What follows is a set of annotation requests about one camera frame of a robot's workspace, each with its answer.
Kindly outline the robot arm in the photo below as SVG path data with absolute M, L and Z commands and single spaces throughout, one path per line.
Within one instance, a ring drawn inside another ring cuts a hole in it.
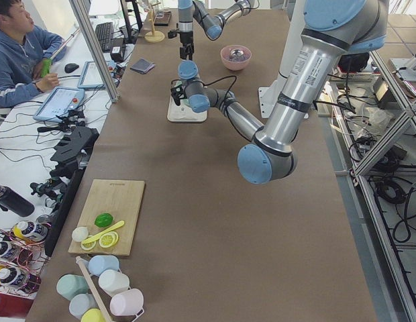
M 292 142 L 328 74 L 341 56 L 377 50 L 384 45 L 387 1 L 307 1 L 303 8 L 303 45 L 266 123 L 258 121 L 229 90 L 211 89 L 193 62 L 193 26 L 199 24 L 216 40 L 230 21 L 253 9 L 252 1 L 236 1 L 210 15 L 200 1 L 180 1 L 178 23 L 169 37 L 179 37 L 181 84 L 171 90 L 176 104 L 187 100 L 195 113 L 218 108 L 248 141 L 238 153 L 241 175 L 253 184 L 284 178 L 296 168 Z
M 217 40 L 225 26 L 232 21 L 248 15 L 258 8 L 255 1 L 235 1 L 233 5 L 216 15 L 211 15 L 201 1 L 178 1 L 178 23 L 176 28 L 168 32 L 168 39 L 179 36 L 179 56 L 182 60 L 192 60 L 195 53 L 194 27 L 197 22 L 209 40 Z

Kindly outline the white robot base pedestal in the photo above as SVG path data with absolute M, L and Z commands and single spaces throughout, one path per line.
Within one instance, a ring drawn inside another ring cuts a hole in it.
M 287 79 L 290 76 L 297 80 L 300 76 L 314 76 L 315 86 L 320 87 L 323 77 L 316 74 L 325 66 L 326 59 L 315 48 L 302 48 L 301 32 L 305 27 L 305 1 L 284 1 L 282 8 L 291 13 L 291 21 L 286 44 L 282 53 L 278 76 L 269 87 L 258 89 L 260 113 L 268 118 L 278 101 L 278 96 L 284 88 L 288 88 Z

